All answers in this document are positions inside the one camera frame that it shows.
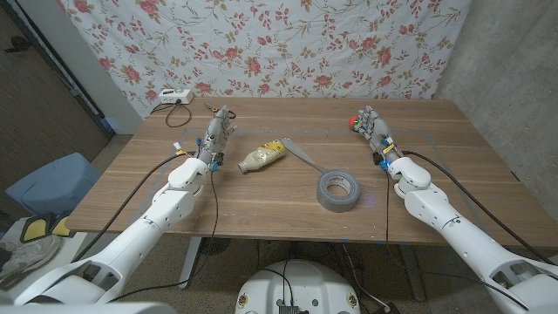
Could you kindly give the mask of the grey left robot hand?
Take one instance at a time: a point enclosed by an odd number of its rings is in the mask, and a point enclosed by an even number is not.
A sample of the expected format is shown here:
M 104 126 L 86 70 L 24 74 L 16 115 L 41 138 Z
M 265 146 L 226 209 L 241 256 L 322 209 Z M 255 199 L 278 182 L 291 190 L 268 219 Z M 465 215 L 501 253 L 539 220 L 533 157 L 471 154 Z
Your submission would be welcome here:
M 204 135 L 198 140 L 195 157 L 204 161 L 211 171 L 215 171 L 223 163 L 223 151 L 229 135 L 236 130 L 236 126 L 230 125 L 236 118 L 236 113 L 230 111 L 227 106 L 216 108 L 205 103 L 205 107 L 212 111 L 214 117 L 209 121 Z

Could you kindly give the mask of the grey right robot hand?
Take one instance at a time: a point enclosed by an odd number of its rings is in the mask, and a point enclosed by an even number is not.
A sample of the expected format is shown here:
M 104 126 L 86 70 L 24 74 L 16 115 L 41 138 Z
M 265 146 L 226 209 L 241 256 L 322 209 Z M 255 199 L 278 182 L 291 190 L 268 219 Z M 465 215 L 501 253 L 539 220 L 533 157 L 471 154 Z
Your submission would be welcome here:
M 350 118 L 349 126 L 368 141 L 374 164 L 383 170 L 404 156 L 397 148 L 387 123 L 371 106 L 359 110 L 357 116 Z

